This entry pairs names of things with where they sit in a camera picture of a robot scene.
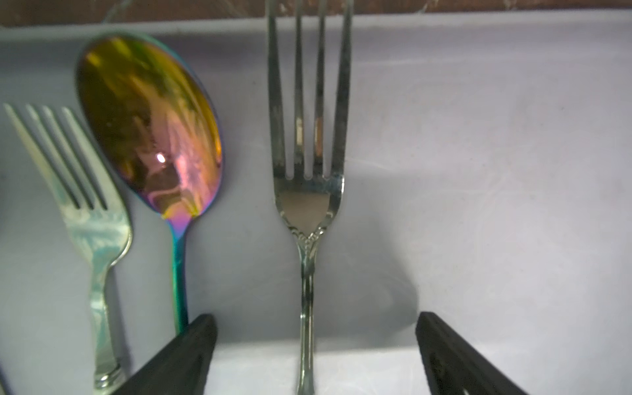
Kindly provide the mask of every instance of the engraved fork decoration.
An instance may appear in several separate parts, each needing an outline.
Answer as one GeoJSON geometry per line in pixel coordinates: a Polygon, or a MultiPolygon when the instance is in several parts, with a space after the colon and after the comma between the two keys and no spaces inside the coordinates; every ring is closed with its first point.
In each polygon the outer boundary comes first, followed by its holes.
{"type": "Polygon", "coordinates": [[[351,17],[353,0],[346,0],[343,39],[338,69],[336,113],[331,175],[323,173],[323,91],[325,58],[325,12],[327,1],[319,1],[319,44],[316,71],[314,117],[313,175],[305,174],[303,134],[303,55],[301,42],[302,0],[296,2],[295,53],[295,145],[294,168],[286,177],[281,73],[277,46],[276,0],[267,0],[268,95],[274,200],[285,225],[296,238],[301,260],[301,360],[298,380],[299,395],[314,393],[313,379],[313,273],[320,237],[325,233],[340,208],[344,190],[344,150],[349,111],[349,79],[351,75],[351,17]]]}
{"type": "Polygon", "coordinates": [[[5,104],[4,108],[48,184],[70,240],[92,266],[90,309],[95,341],[94,393],[110,394],[126,379],[112,348],[104,294],[108,270],[131,244],[131,226],[125,205],[82,127],[68,108],[62,108],[62,113],[86,168],[50,108],[42,107],[47,127],[40,113],[33,106],[26,106],[41,147],[13,107],[5,104]],[[89,174],[94,176],[95,182],[91,181],[89,174]]]}

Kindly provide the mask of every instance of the white plastic surface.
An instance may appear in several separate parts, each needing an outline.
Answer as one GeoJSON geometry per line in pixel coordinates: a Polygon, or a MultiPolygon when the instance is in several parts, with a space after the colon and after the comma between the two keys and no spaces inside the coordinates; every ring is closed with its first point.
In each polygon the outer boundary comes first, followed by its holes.
{"type": "MultiPolygon", "coordinates": [[[[328,24],[331,125],[340,20],[328,24]]],[[[315,278],[319,394],[427,394],[413,333],[422,310],[531,395],[631,393],[632,13],[354,24],[345,196],[315,278]]],[[[281,25],[289,119],[293,34],[291,21],[281,25]]],[[[78,111],[76,55],[115,28],[0,32],[0,102],[78,111]]],[[[190,229],[186,258],[190,316],[219,323],[206,394],[292,394],[300,277],[272,203],[264,23],[125,28],[178,52],[223,126],[225,182],[190,229]]],[[[89,394],[88,266],[4,114],[0,137],[8,395],[89,394]]],[[[112,295],[135,371],[174,335],[171,245],[158,216],[128,203],[134,241],[112,295]]]]}

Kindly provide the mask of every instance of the iridescent spoon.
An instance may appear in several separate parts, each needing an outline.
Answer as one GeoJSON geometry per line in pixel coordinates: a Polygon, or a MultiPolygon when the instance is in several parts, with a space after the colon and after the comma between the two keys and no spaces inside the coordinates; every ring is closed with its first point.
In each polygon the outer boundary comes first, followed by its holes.
{"type": "Polygon", "coordinates": [[[150,37],[110,35],[80,58],[83,111],[106,157],[173,234],[176,333],[188,325],[185,234],[215,198],[222,173],[219,127],[193,72],[150,37]]]}

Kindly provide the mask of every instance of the ornate fork handle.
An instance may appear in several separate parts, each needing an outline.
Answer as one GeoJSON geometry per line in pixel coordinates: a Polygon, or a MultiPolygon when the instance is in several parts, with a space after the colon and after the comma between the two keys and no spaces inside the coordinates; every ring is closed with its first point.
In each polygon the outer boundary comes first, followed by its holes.
{"type": "Polygon", "coordinates": [[[301,259],[301,366],[298,378],[298,394],[311,395],[314,393],[313,382],[313,301],[314,301],[314,270],[316,253],[320,237],[325,232],[319,228],[310,236],[294,231],[298,255],[301,259]]]}

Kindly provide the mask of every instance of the fork tines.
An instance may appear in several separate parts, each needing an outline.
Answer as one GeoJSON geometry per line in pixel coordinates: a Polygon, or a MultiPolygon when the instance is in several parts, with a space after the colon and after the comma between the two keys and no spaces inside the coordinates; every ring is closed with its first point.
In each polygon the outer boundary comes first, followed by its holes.
{"type": "Polygon", "coordinates": [[[107,209],[108,205],[120,204],[116,187],[70,109],[64,107],[61,112],[72,137],[64,131],[50,107],[42,106],[38,111],[26,105],[35,131],[27,127],[13,106],[5,103],[4,109],[60,208],[107,209]],[[73,138],[78,150],[70,142],[73,138]]]}
{"type": "MultiPolygon", "coordinates": [[[[301,18],[303,0],[297,0],[295,8],[295,87],[294,87],[294,168],[290,174],[304,173],[305,141],[303,127],[303,51],[301,18]]],[[[272,140],[272,166],[274,176],[286,174],[285,142],[283,128],[283,101],[281,99],[281,73],[279,71],[279,48],[276,28],[276,0],[267,0],[268,23],[268,95],[270,112],[270,137],[272,140]]],[[[323,176],[323,112],[324,112],[324,68],[325,68],[325,16],[327,1],[319,0],[319,42],[316,64],[316,99],[314,112],[313,176],[323,176]]],[[[351,16],[353,0],[346,0],[343,19],[340,65],[334,115],[334,143],[332,150],[331,175],[344,173],[344,150],[346,146],[347,118],[349,114],[349,80],[351,78],[351,16]]]]}

